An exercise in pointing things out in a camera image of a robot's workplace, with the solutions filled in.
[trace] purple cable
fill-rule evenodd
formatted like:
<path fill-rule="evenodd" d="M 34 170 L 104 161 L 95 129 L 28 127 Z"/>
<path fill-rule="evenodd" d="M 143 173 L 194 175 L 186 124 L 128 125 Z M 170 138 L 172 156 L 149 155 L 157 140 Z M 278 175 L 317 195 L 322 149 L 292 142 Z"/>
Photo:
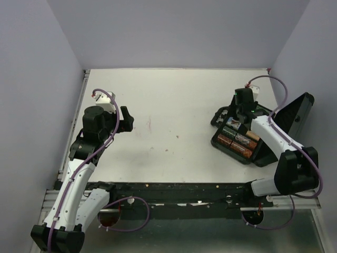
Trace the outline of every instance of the purple cable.
<path fill-rule="evenodd" d="M 69 191 L 70 185 L 71 185 L 71 183 L 73 182 L 73 180 L 74 180 L 75 176 L 77 175 L 77 173 L 79 172 L 79 170 L 80 170 L 80 169 L 81 169 L 87 162 L 89 162 L 94 156 L 96 156 L 99 152 L 101 152 L 101 151 L 107 146 L 107 144 L 110 143 L 110 142 L 113 140 L 113 138 L 114 138 L 114 136 L 115 136 L 115 134 L 116 134 L 116 132 L 117 132 L 117 130 L 118 130 L 118 126 L 120 125 L 120 111 L 119 111 L 119 109 L 118 109 L 118 105 L 116 104 L 116 101 L 113 99 L 113 97 L 112 97 L 109 93 L 107 93 L 106 91 L 104 91 L 104 90 L 102 90 L 102 89 L 94 89 L 94 90 L 93 90 L 93 94 L 95 94 L 97 91 L 100 91 L 100 92 L 104 93 L 108 98 L 110 98 L 112 104 L 113 104 L 113 105 L 115 106 L 115 108 L 116 108 L 116 117 L 117 117 L 117 119 L 116 119 L 116 126 L 115 126 L 115 129 L 114 129 L 114 131 L 112 132 L 112 134 L 110 135 L 110 137 L 106 140 L 106 142 L 105 142 L 99 149 L 97 149 L 93 154 L 91 154 L 87 159 L 85 159 L 85 160 L 80 164 L 80 166 L 78 166 L 78 168 L 74 171 L 74 173 L 73 173 L 72 176 L 70 177 L 70 179 L 71 179 L 72 181 L 71 181 L 71 182 L 68 182 L 67 185 L 66 185 L 66 187 L 65 187 L 65 190 L 64 190 L 64 192 L 63 192 L 63 194 L 62 194 L 62 197 L 61 197 L 61 200 L 60 200 L 60 202 L 59 202 L 59 204 L 58 204 L 58 207 L 57 207 L 57 209 L 56 209 L 56 213 L 55 213 L 54 218 L 58 218 L 58 215 L 60 214 L 60 211 L 61 211 L 63 202 L 64 202 L 64 200 L 65 200 L 65 198 L 66 198 L 66 196 L 67 196 L 67 193 L 68 193 L 68 191 Z M 52 252 L 52 236 L 53 236 L 53 231 L 54 231 L 55 225 L 56 225 L 56 221 L 54 220 L 54 221 L 52 222 L 52 225 L 51 225 L 51 228 L 50 228 L 49 234 L 48 234 L 48 242 L 47 242 L 47 250 L 48 250 L 48 253 L 51 253 L 51 252 Z"/>
<path fill-rule="evenodd" d="M 243 213 L 241 213 L 241 218 L 243 219 L 244 223 L 246 223 L 247 226 L 250 226 L 252 228 L 257 228 L 257 229 L 261 229 L 261 230 L 278 230 L 278 229 L 282 229 L 282 228 L 288 226 L 293 221 L 293 218 L 294 218 L 294 215 L 295 215 L 295 202 L 294 202 L 293 198 L 291 197 L 291 195 L 289 195 L 289 197 L 290 197 L 291 202 L 293 204 L 293 210 L 292 210 L 290 219 L 285 224 L 283 224 L 283 225 L 280 225 L 280 226 L 277 226 L 277 227 L 264 227 L 264 226 L 253 225 L 253 224 L 250 224 L 248 221 L 246 221 L 246 219 L 243 216 Z"/>
<path fill-rule="evenodd" d="M 111 230 L 111 231 L 116 231 L 116 232 L 135 232 L 135 231 L 138 231 L 138 230 L 142 229 L 148 223 L 148 220 L 150 218 L 150 208 L 148 207 L 148 204 L 146 203 L 146 201 L 144 199 L 140 198 L 140 197 L 126 197 L 126 198 L 123 198 L 123 199 L 118 199 L 118 200 L 106 205 L 104 208 L 108 208 L 110 206 L 113 206 L 114 204 L 117 204 L 117 203 L 122 202 L 123 200 L 127 200 L 127 199 L 139 199 L 139 200 L 144 202 L 144 204 L 147 208 L 147 216 L 146 216 L 146 219 L 145 219 L 144 223 L 141 226 L 139 226 L 137 228 L 133 228 L 133 229 L 118 229 L 118 228 L 112 228 L 112 227 L 104 227 L 101 224 L 100 217 L 98 216 L 97 219 L 98 219 L 101 227 L 103 227 L 105 229 L 108 229 L 108 230 Z"/>

